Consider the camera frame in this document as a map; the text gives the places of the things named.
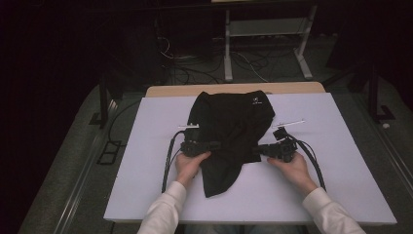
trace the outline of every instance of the metal stand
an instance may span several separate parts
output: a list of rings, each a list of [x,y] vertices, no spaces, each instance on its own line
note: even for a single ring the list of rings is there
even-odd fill
[[[307,18],[293,19],[262,19],[262,20],[230,20],[230,11],[226,11],[225,20],[225,57],[224,71],[225,81],[233,81],[231,55],[230,55],[230,38],[235,36],[259,36],[259,35],[285,35],[301,34],[302,40],[300,46],[294,49],[294,55],[301,67],[304,78],[312,80],[313,75],[304,59],[304,50],[310,36],[311,27],[316,15],[317,6],[313,6]]]

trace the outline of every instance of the white shirt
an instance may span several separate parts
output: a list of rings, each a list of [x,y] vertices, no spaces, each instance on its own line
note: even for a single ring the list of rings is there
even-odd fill
[[[186,199],[185,187],[174,181],[149,208],[137,233],[174,233]],[[344,208],[328,197],[322,188],[311,192],[303,202],[321,233],[365,233]]]

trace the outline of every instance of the person's right hand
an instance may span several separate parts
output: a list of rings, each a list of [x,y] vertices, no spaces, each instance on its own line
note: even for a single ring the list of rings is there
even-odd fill
[[[282,174],[293,183],[304,196],[307,196],[318,188],[309,175],[306,160],[304,160],[303,155],[300,153],[294,152],[292,160],[289,163],[274,158],[268,158],[267,161],[271,165],[279,168]]]

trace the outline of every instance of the black cloth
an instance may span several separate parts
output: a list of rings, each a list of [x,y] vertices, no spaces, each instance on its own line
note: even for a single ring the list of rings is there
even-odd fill
[[[188,124],[199,124],[198,142],[221,142],[201,164],[206,197],[227,191],[245,163],[260,162],[252,148],[264,136],[275,117],[262,91],[248,94],[202,92],[192,106]]]

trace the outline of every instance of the white table surface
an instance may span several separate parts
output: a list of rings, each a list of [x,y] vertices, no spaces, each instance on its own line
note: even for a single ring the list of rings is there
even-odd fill
[[[131,136],[104,215],[116,222],[141,221],[161,194],[170,139],[185,125],[196,97],[145,97],[138,109]],[[394,215],[357,146],[331,94],[268,95],[276,112],[273,125],[305,119],[285,127],[315,150],[327,193],[363,224],[393,224]],[[259,143],[275,143],[270,128]],[[183,140],[177,137],[173,152]],[[266,162],[243,165],[234,185],[225,193],[206,198],[202,173],[188,193],[182,223],[307,223],[310,215],[303,197],[282,174]],[[316,171],[307,159],[312,178]],[[169,172],[169,184],[176,176]]]

